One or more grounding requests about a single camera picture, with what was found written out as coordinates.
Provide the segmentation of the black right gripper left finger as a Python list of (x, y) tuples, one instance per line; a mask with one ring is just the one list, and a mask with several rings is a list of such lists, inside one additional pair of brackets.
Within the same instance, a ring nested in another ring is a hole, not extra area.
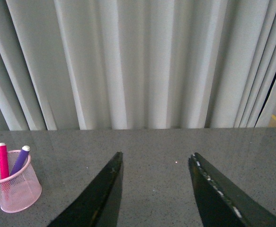
[(123, 153), (115, 155), (50, 227), (116, 227), (122, 198)]

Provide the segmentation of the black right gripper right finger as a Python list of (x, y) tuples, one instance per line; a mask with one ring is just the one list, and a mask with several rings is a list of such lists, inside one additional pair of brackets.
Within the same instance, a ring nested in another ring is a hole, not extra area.
[(276, 216), (255, 202), (199, 153), (188, 159), (196, 205), (205, 227), (276, 227)]

